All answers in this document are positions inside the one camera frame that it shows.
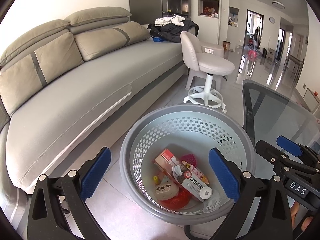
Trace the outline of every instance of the hand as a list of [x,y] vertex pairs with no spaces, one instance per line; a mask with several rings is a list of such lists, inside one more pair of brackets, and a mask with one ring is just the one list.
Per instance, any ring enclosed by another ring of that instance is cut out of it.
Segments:
[[[292,228],[294,227],[294,219],[296,218],[296,215],[299,211],[299,207],[300,207],[300,204],[295,201],[292,208],[290,209],[290,212],[291,212],[291,222],[292,222]],[[308,227],[308,225],[311,223],[313,217],[308,217],[305,219],[305,221],[302,223],[301,225],[301,230],[304,231],[306,230],[306,228]]]

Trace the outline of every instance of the yellow cap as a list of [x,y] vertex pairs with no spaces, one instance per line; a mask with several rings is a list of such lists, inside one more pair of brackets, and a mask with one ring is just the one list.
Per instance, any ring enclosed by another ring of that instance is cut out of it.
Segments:
[[159,185],[159,184],[160,184],[160,181],[159,181],[159,179],[158,179],[157,176],[154,176],[154,177],[153,177],[153,180],[154,180],[154,182],[155,182],[156,185]]

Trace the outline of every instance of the laundry basket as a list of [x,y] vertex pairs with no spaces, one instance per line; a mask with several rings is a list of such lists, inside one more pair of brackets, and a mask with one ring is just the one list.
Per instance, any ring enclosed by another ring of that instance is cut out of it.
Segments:
[[[120,171],[127,191],[150,214],[172,224],[196,225],[225,216],[234,201],[229,199],[209,165],[209,151],[217,147],[242,171],[255,172],[254,148],[243,128],[231,118],[207,106],[168,106],[147,114],[130,129],[121,147]],[[204,202],[191,200],[172,211],[158,204],[153,176],[159,169],[152,161],[168,148],[177,158],[194,154],[197,167],[206,175],[212,196]]]

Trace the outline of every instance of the screw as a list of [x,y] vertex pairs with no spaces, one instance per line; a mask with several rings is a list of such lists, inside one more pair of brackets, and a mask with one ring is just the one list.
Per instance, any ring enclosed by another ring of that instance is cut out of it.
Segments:
[[45,180],[45,178],[46,178],[46,176],[45,176],[44,174],[42,174],[42,175],[39,176],[39,180],[40,180],[40,181]]
[[281,179],[280,179],[280,177],[279,177],[279,176],[277,176],[277,175],[276,175],[276,176],[274,176],[274,177],[273,177],[273,179],[274,179],[276,182],[279,182],[279,181],[281,180]]
[[74,176],[76,176],[77,175],[77,172],[76,171],[69,171],[68,172],[68,176],[69,177],[74,177]]
[[248,171],[245,171],[244,173],[243,173],[243,176],[245,177],[245,178],[251,178],[251,173],[250,172],[248,172]]

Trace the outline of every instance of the stool backrest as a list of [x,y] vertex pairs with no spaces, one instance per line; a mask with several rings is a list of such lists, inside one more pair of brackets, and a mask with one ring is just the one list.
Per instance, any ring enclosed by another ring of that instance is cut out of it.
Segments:
[[199,39],[189,32],[181,32],[180,38],[184,63],[188,68],[199,71],[196,56],[197,53],[202,53]]

